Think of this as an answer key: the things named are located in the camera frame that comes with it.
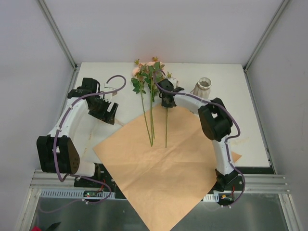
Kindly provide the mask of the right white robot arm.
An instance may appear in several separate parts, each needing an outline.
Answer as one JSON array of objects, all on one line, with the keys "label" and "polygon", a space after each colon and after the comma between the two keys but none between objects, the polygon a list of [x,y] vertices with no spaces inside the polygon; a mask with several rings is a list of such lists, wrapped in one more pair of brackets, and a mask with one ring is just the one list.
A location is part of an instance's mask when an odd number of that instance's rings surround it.
[{"label": "right white robot arm", "polygon": [[173,84],[163,79],[155,83],[160,91],[162,105],[166,108],[184,107],[199,116],[202,131],[212,141],[217,167],[217,182],[214,190],[224,191],[234,184],[236,173],[234,161],[230,153],[228,138],[233,122],[221,99],[206,100],[189,94],[184,88],[174,88]]}]

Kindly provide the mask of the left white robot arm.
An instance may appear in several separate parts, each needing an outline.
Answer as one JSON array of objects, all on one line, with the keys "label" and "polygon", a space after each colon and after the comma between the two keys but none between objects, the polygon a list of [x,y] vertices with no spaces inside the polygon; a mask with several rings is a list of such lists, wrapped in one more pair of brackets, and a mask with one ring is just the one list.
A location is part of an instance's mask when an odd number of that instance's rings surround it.
[{"label": "left white robot arm", "polygon": [[55,127],[46,136],[37,139],[37,150],[41,170],[47,173],[85,176],[91,187],[101,184],[102,176],[97,172],[98,165],[82,160],[81,141],[75,138],[78,127],[90,134],[93,123],[83,122],[86,117],[95,118],[114,125],[117,103],[111,98],[118,90],[105,83],[102,87],[93,78],[84,78],[81,86],[70,90],[65,110]]}]

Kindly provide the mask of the cream ribbon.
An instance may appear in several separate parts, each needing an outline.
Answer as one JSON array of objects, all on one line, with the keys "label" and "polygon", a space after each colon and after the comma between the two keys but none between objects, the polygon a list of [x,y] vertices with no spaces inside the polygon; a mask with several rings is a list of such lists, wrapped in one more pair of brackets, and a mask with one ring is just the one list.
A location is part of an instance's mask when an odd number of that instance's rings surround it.
[{"label": "cream ribbon", "polygon": [[92,117],[83,119],[83,121],[90,123],[90,128],[85,128],[83,125],[78,128],[77,138],[82,141],[81,157],[86,161],[101,164],[102,162],[93,148],[121,129],[125,123],[116,119],[114,125],[109,125]]}]

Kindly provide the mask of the pink rose stem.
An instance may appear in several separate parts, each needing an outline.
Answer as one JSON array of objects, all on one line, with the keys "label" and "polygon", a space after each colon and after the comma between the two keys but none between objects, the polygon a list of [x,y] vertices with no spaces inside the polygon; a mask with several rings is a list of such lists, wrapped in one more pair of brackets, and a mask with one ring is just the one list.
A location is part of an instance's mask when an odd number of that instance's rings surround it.
[{"label": "pink rose stem", "polygon": [[140,94],[141,96],[141,105],[143,110],[144,122],[150,142],[150,146],[153,146],[152,134],[150,133],[145,106],[144,106],[144,95],[146,94],[145,86],[150,84],[150,70],[147,63],[140,62],[139,59],[134,61],[135,68],[132,71],[131,83],[133,85],[133,92]]},{"label": "pink rose stem", "polygon": [[[167,79],[172,83],[173,88],[178,86],[178,80],[167,71]],[[167,136],[168,136],[168,108],[166,108],[166,132],[165,132],[165,148],[167,148]]]},{"label": "pink rose stem", "polygon": [[150,138],[151,138],[151,145],[154,143],[155,133],[154,133],[154,116],[153,116],[153,105],[155,102],[155,96],[158,94],[158,89],[154,84],[154,72],[157,70],[162,70],[164,68],[164,64],[159,61],[157,56],[152,57],[150,62],[144,63],[142,66],[142,77],[144,80],[144,85],[146,85],[149,89],[150,94]]}]

